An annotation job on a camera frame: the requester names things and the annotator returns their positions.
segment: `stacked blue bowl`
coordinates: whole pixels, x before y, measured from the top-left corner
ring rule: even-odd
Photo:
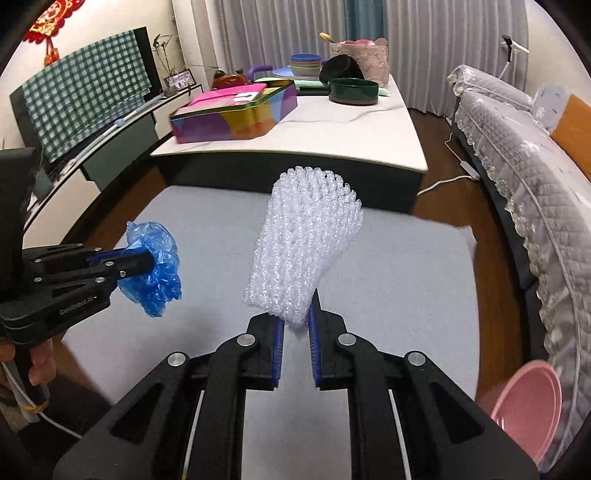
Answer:
[[[290,56],[290,68],[296,77],[317,77],[322,68],[322,57],[315,53],[294,53]]]

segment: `potted plant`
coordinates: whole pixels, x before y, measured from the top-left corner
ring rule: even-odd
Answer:
[[[172,35],[158,34],[154,37],[154,41],[152,42],[152,46],[154,48],[153,51],[156,53],[156,56],[158,57],[160,63],[164,67],[164,70],[166,70],[166,73],[168,74],[168,77],[164,79],[166,88],[163,90],[164,96],[166,97],[175,95],[178,92],[178,88],[176,88],[175,85],[168,85],[167,81],[169,77],[177,73],[176,69],[170,66],[170,63],[168,62],[168,56],[166,55],[166,47],[172,39]]]

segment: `metal screw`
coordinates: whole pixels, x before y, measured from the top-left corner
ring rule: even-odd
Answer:
[[[256,341],[256,338],[250,333],[243,333],[236,339],[236,341],[240,346],[251,346]]]
[[[425,364],[427,359],[421,352],[411,352],[408,354],[408,363],[415,367],[420,367]]]
[[[181,352],[171,353],[168,356],[168,364],[171,367],[180,367],[183,363],[185,363],[186,359],[187,359],[187,357],[185,357],[184,353],[181,353]]]
[[[339,343],[345,346],[354,345],[357,341],[357,337],[352,333],[341,333],[339,335]]]

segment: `black bowl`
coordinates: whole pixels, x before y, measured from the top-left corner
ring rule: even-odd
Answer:
[[[343,54],[326,60],[318,78],[322,83],[329,83],[337,78],[362,79],[363,73],[353,57]]]

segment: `power cord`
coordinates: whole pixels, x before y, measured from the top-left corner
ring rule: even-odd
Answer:
[[[433,190],[436,186],[441,185],[442,183],[450,183],[452,181],[456,181],[456,180],[460,180],[460,179],[470,179],[473,181],[478,181],[480,180],[480,175],[478,174],[478,172],[476,170],[474,170],[474,168],[472,168],[472,166],[465,160],[462,160],[457,153],[455,153],[452,148],[449,146],[449,142],[452,141],[452,135],[453,133],[449,134],[449,138],[447,140],[445,140],[444,145],[447,147],[447,149],[452,152],[454,154],[454,156],[460,161],[460,166],[466,170],[468,175],[458,175],[457,177],[453,177],[452,179],[448,179],[448,180],[439,180],[438,182],[435,182],[433,185],[431,185],[430,187],[421,190],[420,192],[417,193],[417,197],[419,195],[422,195],[425,192],[428,192],[429,190]]]
[[[470,175],[458,175],[457,177],[453,177],[452,179],[447,179],[447,180],[439,180],[437,182],[435,182],[433,185],[431,185],[430,187],[421,190],[420,192],[417,193],[417,197],[419,195],[422,195],[425,192],[428,192],[429,190],[433,190],[437,185],[441,185],[442,183],[450,183],[452,181],[456,181],[456,180],[460,180],[460,179],[470,179],[470,180],[474,180]]]
[[[29,405],[33,408],[37,408],[37,405],[35,405],[35,402],[33,402],[33,400],[31,400],[29,398],[29,396],[25,393],[24,389],[16,381],[12,372],[8,369],[8,367],[6,366],[6,364],[4,362],[2,362],[2,367],[4,369],[4,373],[6,374],[6,376],[10,379],[12,384],[17,388],[18,392],[24,397],[24,399],[29,403]],[[66,432],[66,433],[69,433],[70,435],[77,438],[78,440],[80,440],[82,438],[82,435],[79,435],[76,432],[71,431],[69,428],[64,427],[63,425],[60,425],[58,422],[53,421],[51,418],[49,418],[43,412],[38,413],[37,415],[39,415],[43,420],[51,423],[54,427]]]

